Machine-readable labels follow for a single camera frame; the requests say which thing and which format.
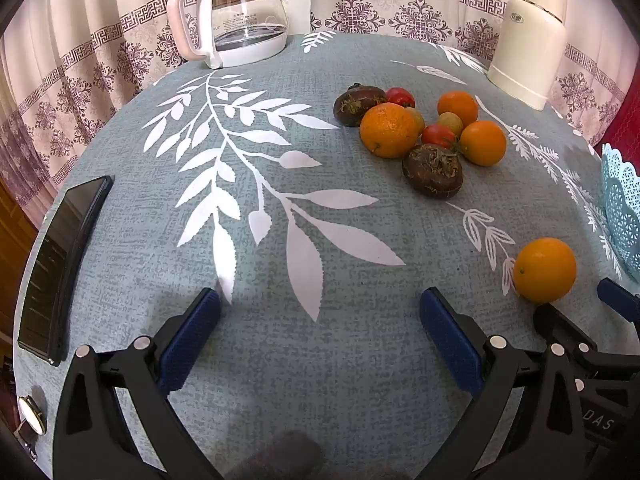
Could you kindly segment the red tomato back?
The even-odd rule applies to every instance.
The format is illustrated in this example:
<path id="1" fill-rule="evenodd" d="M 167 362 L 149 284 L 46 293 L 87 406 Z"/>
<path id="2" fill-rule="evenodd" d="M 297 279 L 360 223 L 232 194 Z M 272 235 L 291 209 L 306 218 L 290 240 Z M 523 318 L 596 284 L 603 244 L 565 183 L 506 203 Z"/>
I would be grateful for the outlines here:
<path id="1" fill-rule="evenodd" d="M 400 87 L 389 88 L 386 91 L 386 100 L 402 107 L 416 107 L 416 99 L 406 89 Z"/>

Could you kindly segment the red quilted sofa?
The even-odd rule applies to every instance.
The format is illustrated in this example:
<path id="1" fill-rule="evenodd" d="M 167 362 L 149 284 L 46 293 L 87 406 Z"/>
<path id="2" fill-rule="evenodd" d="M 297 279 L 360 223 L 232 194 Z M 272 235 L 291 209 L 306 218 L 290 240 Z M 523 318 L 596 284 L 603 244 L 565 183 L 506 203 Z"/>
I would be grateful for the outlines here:
<path id="1" fill-rule="evenodd" d="M 631 162 L 636 172 L 640 168 L 640 64 L 637 64 L 631 85 L 620 111 L 608 126 L 602 140 L 596 146 L 601 154 L 602 146 L 608 143 L 617 148 L 624 162 Z"/>

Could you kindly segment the white patterned curtain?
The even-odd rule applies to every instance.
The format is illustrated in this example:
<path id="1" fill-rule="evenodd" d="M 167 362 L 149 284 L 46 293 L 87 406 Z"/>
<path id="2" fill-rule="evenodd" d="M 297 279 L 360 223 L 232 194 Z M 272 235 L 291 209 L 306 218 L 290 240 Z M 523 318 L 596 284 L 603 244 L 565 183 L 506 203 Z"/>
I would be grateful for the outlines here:
<path id="1" fill-rule="evenodd" d="M 309 0 L 307 30 L 439 42 L 490 60 L 508 0 Z M 24 0 L 1 35 L 1 180 L 38 221 L 96 133 L 178 67 L 167 0 Z M 611 0 L 564 0 L 550 103 L 591 144 L 631 85 L 639 47 Z"/>

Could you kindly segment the red tomato front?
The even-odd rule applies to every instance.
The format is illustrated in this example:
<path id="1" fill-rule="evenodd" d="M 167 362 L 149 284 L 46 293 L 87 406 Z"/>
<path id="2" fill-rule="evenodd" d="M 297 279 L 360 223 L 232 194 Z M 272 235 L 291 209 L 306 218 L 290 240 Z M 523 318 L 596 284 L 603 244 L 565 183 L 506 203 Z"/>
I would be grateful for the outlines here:
<path id="1" fill-rule="evenodd" d="M 457 142 L 457 137 L 448 127 L 434 124 L 424 128 L 421 141 L 423 144 L 434 144 L 452 150 Z"/>

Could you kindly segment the red tomato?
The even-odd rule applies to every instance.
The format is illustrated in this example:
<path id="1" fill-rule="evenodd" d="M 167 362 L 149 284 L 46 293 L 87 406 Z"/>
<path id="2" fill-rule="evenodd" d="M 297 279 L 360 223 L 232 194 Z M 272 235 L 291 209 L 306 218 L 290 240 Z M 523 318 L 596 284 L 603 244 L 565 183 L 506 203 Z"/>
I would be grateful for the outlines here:
<path id="1" fill-rule="evenodd" d="M 448 127 L 434 124 L 424 128 L 421 141 L 423 144 L 434 144 L 452 150 L 457 142 L 457 137 Z"/>
<path id="2" fill-rule="evenodd" d="M 386 100 L 402 107 L 416 107 L 416 99 L 406 89 L 400 87 L 389 88 L 386 91 Z"/>

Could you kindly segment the grey leaf pattern tablecloth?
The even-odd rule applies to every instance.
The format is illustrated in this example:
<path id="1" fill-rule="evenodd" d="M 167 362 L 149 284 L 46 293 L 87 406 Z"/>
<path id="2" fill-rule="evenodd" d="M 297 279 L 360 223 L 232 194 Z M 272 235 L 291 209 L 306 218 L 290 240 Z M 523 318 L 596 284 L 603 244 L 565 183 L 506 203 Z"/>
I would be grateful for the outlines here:
<path id="1" fill-rule="evenodd" d="M 425 127 L 437 101 L 468 92 L 495 122 L 506 154 L 469 162 L 439 200 L 409 184 L 401 162 L 362 144 L 335 100 L 352 84 L 416 99 Z M 20 396 L 47 432 L 29 466 L 51 479 L 58 402 L 76 349 L 127 348 L 183 314 L 205 287 L 221 317 L 168 401 L 217 479 L 419 474 L 472 396 L 425 333 L 422 292 L 437 288 L 485 335 L 543 352 L 535 304 L 513 270 L 533 240 L 565 242 L 572 289 L 552 304 L 602 353 L 639 357 L 639 322 L 602 302 L 610 278 L 639 293 L 608 236 L 602 158 L 552 108 L 507 96 L 459 51 L 384 36 L 333 35 L 305 50 L 213 70 L 191 62 L 141 92 L 102 128 L 44 217 L 17 304 L 64 193 L 110 176 L 77 273 L 63 359 L 17 347 Z"/>

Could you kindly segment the black smartphone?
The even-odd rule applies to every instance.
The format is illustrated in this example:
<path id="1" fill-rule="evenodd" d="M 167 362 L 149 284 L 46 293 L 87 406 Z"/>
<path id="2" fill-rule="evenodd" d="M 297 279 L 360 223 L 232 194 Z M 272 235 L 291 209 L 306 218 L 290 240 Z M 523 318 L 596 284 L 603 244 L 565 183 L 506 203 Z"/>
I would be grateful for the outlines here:
<path id="1" fill-rule="evenodd" d="M 77 273 L 112 185 L 113 178 L 103 176 L 64 193 L 29 275 L 17 344 L 52 366 L 63 359 Z"/>

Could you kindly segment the yellow-green fruit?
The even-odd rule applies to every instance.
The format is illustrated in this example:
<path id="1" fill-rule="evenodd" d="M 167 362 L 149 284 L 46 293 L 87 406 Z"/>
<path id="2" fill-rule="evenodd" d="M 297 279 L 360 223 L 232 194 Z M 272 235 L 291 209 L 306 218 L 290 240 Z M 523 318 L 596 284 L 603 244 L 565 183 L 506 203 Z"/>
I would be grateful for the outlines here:
<path id="1" fill-rule="evenodd" d="M 425 128 L 425 120 L 420 112 L 414 107 L 406 107 L 405 111 L 411 115 L 412 119 L 416 123 L 416 131 L 421 134 Z"/>
<path id="2" fill-rule="evenodd" d="M 438 116 L 437 123 L 448 128 L 455 136 L 460 136 L 464 128 L 462 119 L 451 112 L 443 112 Z"/>

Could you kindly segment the dark passion fruit back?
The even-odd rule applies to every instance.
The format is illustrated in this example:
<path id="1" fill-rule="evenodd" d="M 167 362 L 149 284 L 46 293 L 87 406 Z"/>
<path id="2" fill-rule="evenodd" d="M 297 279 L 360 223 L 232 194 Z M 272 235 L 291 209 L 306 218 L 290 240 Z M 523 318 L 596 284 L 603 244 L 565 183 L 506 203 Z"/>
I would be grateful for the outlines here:
<path id="1" fill-rule="evenodd" d="M 333 114 L 343 126 L 356 127 L 370 108 L 386 101 L 384 90 L 365 84 L 352 84 L 335 100 Z"/>

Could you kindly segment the wristwatch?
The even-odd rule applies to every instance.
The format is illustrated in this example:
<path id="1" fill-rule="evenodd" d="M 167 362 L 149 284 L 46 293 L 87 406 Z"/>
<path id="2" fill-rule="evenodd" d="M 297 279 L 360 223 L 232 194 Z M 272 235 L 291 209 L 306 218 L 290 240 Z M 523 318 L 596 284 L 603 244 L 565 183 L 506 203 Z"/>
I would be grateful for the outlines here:
<path id="1" fill-rule="evenodd" d="M 31 396 L 20 396 L 17 399 L 17 406 L 21 413 L 21 422 L 14 431 L 14 437 L 35 462 L 37 440 L 47 432 L 46 419 L 42 409 Z"/>

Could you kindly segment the cream thermos flask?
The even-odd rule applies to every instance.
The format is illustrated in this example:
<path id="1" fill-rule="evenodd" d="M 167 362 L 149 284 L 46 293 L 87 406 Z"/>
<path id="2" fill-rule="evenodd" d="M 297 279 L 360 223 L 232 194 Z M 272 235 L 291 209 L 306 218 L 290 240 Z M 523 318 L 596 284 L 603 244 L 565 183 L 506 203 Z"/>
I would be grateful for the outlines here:
<path id="1" fill-rule="evenodd" d="M 543 110 L 566 46 L 564 0 L 509 0 L 487 78 Z"/>

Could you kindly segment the dark passion fruit front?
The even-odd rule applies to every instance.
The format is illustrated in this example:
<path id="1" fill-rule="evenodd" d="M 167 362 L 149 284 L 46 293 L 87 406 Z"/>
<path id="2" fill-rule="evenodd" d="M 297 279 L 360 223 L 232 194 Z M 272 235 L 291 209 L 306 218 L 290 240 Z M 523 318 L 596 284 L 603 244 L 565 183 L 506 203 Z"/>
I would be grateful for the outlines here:
<path id="1" fill-rule="evenodd" d="M 463 184 L 459 156 L 437 144 L 413 148 L 401 162 L 409 184 L 427 197 L 444 200 L 457 194 Z"/>

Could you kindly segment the dark passion fruit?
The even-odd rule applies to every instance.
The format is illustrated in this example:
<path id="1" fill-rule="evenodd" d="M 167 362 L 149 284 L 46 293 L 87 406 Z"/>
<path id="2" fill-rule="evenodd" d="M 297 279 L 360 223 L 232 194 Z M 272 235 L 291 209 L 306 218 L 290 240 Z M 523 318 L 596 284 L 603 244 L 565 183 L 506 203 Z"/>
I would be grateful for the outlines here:
<path id="1" fill-rule="evenodd" d="M 333 114 L 343 126 L 356 127 L 370 108 L 386 101 L 384 90 L 365 84 L 352 84 L 335 100 Z"/>
<path id="2" fill-rule="evenodd" d="M 457 194 L 463 184 L 459 156 L 437 144 L 413 148 L 401 162 L 409 184 L 427 197 L 444 200 Z"/>

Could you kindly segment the light blue lace basket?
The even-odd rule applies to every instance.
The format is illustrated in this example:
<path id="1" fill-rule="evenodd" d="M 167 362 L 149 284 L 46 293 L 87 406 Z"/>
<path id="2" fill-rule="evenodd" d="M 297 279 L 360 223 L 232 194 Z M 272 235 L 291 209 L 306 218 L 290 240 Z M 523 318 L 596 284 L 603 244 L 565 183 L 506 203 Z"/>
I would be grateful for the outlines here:
<path id="1" fill-rule="evenodd" d="M 602 146 L 602 200 L 608 236 L 628 276 L 639 281 L 639 174 L 622 153 Z"/>

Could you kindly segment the large orange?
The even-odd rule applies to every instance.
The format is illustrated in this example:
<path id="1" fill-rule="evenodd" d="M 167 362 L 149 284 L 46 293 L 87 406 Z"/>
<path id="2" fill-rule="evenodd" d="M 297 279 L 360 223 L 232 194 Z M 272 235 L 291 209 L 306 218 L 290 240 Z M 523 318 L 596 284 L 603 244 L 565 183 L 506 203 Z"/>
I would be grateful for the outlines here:
<path id="1" fill-rule="evenodd" d="M 535 304 L 552 304 L 564 297 L 577 278 L 572 248 L 552 237 L 527 244 L 515 259 L 513 281 L 516 291 Z"/>
<path id="2" fill-rule="evenodd" d="M 386 159 L 405 157 L 418 142 L 421 129 L 405 107 L 378 104 L 361 119 L 360 140 L 374 156 Z"/>

